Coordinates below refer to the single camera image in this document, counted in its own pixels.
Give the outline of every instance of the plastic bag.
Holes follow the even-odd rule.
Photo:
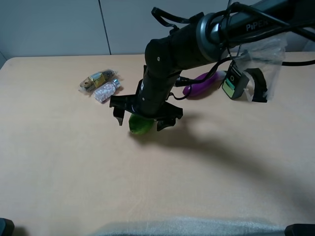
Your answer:
[[[253,68],[259,68],[261,70],[267,86],[264,97],[267,100],[272,99],[281,65],[285,58],[286,46],[287,41],[285,34],[279,34],[241,46],[241,56],[234,60],[237,68],[243,72],[251,82],[244,89],[248,101],[252,101],[253,99],[255,84],[254,79],[245,70]]]

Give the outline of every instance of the white beads package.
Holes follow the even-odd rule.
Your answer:
[[[121,84],[117,79],[107,82],[94,91],[94,98],[102,103],[113,95],[120,86]]]

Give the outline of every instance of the robotic arm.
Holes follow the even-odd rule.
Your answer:
[[[210,71],[203,81],[194,81],[181,77],[183,70],[218,61],[217,68],[231,59],[226,57],[229,48],[281,32],[292,31],[315,41],[315,34],[301,28],[315,25],[312,4],[313,0],[262,0],[253,6],[236,2],[225,11],[205,16],[199,13],[189,19],[154,8],[153,16],[173,29],[168,37],[152,39],[147,45],[147,65],[136,93],[111,97],[114,117],[122,125],[124,113],[128,111],[158,121],[158,131],[174,126],[176,119],[183,116],[183,109],[166,102],[172,87],[202,83],[215,72],[215,69]],[[188,25],[179,29],[162,17]]]

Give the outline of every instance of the wooden table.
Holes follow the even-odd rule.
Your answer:
[[[314,58],[287,53],[286,61]],[[6,62],[0,217],[31,236],[79,236],[112,222],[174,216],[315,222],[314,65],[283,67],[267,104],[232,101],[221,89],[200,100],[170,98],[184,109],[176,126],[134,137],[129,113],[119,127],[108,103],[77,87],[111,68],[123,79],[120,95],[132,94],[143,64],[143,55]]]

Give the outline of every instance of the clear plastic bag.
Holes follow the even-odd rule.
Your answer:
[[[254,79],[245,70],[253,68],[259,68],[261,70],[267,86],[264,97],[267,100],[272,99],[281,65],[285,58],[286,46],[287,41],[285,34],[279,34],[241,46],[241,56],[237,57],[235,62],[237,68],[250,80],[250,83],[244,89],[248,101],[252,101],[253,99],[255,84]]]

